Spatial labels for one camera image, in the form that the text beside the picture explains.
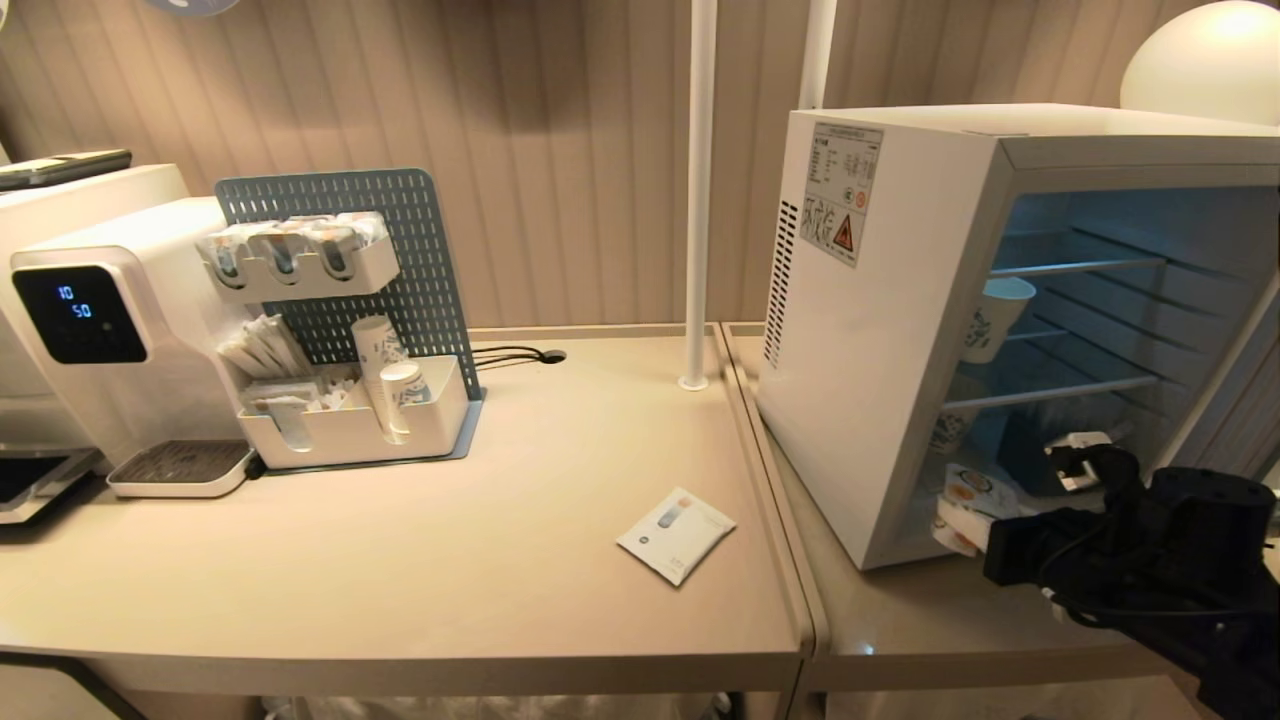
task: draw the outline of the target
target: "striped wall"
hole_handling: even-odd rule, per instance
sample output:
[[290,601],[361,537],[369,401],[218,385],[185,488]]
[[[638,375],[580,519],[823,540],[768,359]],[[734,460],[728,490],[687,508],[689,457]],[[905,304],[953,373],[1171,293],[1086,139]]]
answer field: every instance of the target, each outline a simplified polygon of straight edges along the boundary
[[[844,0],[829,106],[1111,105],[1201,0]],[[709,314],[763,315],[808,4],[721,0]],[[682,316],[689,0],[13,0],[0,140],[227,176],[417,165],[472,325]]]

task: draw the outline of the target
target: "pegboard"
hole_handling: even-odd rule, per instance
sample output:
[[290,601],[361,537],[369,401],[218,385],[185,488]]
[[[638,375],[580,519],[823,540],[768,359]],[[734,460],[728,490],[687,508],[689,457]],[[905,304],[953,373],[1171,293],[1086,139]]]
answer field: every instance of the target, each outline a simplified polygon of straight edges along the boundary
[[481,398],[435,182],[425,170],[227,178],[218,181],[214,193],[228,223],[381,213],[401,266],[387,287],[374,295],[265,302],[264,310],[284,316],[315,364],[356,363],[351,324],[387,315],[411,356],[456,355],[467,398]]

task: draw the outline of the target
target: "white appliance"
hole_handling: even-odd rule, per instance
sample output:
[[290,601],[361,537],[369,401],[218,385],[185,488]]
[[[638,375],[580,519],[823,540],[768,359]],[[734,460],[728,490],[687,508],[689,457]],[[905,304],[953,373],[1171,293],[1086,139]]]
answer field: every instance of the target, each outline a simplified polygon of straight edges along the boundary
[[187,196],[173,165],[132,168],[0,195],[0,524],[36,521],[102,455],[50,387],[22,333],[27,313],[8,281],[13,250]]
[[88,436],[31,359],[31,320],[9,282],[15,250],[145,208],[187,197],[174,165],[147,165],[40,190],[0,195],[0,446],[67,448]]
[[216,347],[248,314],[219,300],[193,249],[224,227],[215,199],[189,197],[13,255],[32,356],[113,465],[164,441],[243,437]]
[[[1206,407],[1230,386],[1274,396],[1251,436],[1274,446],[1280,383],[1238,360],[1276,343],[1277,186],[1266,126],[1071,105],[792,113],[759,407],[854,562],[947,553],[929,537],[945,466],[1009,479],[1011,419],[1039,441],[1111,432],[1149,471],[1226,424]],[[993,277],[1037,296],[977,366],[984,389],[948,396]],[[940,413],[964,407],[982,411],[961,448],[929,451]],[[1252,473],[1270,450],[1213,469]]]

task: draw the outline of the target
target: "beige tabletop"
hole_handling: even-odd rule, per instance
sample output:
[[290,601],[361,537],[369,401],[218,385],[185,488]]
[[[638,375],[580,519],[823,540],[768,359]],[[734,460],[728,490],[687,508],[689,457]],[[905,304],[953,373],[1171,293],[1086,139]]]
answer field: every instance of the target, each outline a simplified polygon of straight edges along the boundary
[[[742,384],[754,387],[762,325],[724,329]],[[996,587],[980,560],[859,571],[746,392],[817,633],[801,692],[1038,684],[1171,667],[1115,632],[1057,623],[1033,585]]]
[[[812,629],[712,329],[703,392],[677,327],[475,333],[568,360],[481,370],[465,460],[101,492],[0,544],[0,650],[177,692],[790,691]],[[614,544],[676,486],[737,521],[678,589]]]

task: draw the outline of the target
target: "white label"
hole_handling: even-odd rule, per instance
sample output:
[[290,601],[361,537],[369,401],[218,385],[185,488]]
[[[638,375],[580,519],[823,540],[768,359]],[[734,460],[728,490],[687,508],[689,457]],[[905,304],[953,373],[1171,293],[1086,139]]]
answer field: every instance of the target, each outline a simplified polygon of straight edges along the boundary
[[813,129],[800,237],[850,268],[858,266],[884,133],[818,123]]

